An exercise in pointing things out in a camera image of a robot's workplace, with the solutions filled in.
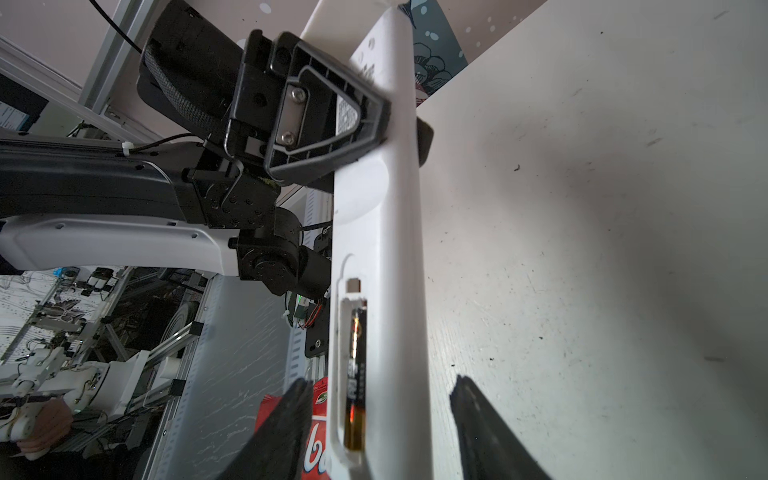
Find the screw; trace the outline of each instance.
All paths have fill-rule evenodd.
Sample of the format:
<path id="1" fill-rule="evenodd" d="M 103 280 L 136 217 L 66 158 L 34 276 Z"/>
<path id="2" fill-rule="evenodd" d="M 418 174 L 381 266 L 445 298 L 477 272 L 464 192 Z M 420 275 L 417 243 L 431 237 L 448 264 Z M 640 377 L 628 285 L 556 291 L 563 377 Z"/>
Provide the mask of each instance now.
<path id="1" fill-rule="evenodd" d="M 285 145 L 293 145 L 293 142 L 296 141 L 296 137 L 293 135 L 293 132 L 287 131 L 286 133 L 280 135 L 280 141 Z"/>
<path id="2" fill-rule="evenodd" d="M 306 101 L 306 92 L 301 88 L 294 88 L 290 91 L 290 97 L 297 104 L 302 104 Z"/>

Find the red snack bag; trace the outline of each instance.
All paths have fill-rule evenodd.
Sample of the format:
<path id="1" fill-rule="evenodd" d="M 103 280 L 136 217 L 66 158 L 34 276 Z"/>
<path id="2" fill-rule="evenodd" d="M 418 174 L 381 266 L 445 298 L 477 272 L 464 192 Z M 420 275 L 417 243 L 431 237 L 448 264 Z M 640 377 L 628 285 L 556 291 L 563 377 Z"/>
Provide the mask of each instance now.
<path id="1" fill-rule="evenodd" d="M 279 396 L 265 395 L 261 401 L 259 413 L 256 415 L 256 428 L 264 423 L 270 413 L 280 403 Z M 328 378 L 315 382 L 312 395 L 312 425 L 310 426 L 310 438 L 307 441 L 304 453 L 302 480 L 330 480 L 326 473 L 325 442 L 326 442 L 326 400 L 328 399 Z"/>

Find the qr code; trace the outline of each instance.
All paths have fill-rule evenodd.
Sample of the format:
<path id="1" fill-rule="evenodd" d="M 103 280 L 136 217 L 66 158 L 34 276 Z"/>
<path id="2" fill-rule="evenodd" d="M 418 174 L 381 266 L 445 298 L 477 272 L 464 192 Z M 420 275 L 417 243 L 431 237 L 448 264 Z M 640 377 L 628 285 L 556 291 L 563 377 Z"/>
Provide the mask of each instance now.
<path id="1" fill-rule="evenodd" d="M 336 96 L 336 134 L 352 130 L 357 125 L 355 108 L 339 95 Z"/>

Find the battery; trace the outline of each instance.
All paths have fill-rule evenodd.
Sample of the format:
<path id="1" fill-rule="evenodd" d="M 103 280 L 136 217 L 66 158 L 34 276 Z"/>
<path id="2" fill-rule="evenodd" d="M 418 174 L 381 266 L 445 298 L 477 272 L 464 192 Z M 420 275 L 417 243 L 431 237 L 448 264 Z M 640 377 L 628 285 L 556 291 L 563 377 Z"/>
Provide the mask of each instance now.
<path id="1" fill-rule="evenodd" d="M 344 446 L 352 452 L 366 447 L 366 336 L 367 307 L 352 310 L 349 363 L 346 368 Z"/>

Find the white cable tie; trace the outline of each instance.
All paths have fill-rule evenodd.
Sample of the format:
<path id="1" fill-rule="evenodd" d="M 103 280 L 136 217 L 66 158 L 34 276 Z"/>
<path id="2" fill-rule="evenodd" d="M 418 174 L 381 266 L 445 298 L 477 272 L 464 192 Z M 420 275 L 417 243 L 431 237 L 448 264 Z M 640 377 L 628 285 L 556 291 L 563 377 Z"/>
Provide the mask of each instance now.
<path id="1" fill-rule="evenodd" d="M 123 142 L 123 155 L 126 156 L 126 157 L 128 155 L 130 155 L 131 154 L 131 148 L 133 148 L 133 147 L 134 147 L 133 142 L 124 141 Z"/>

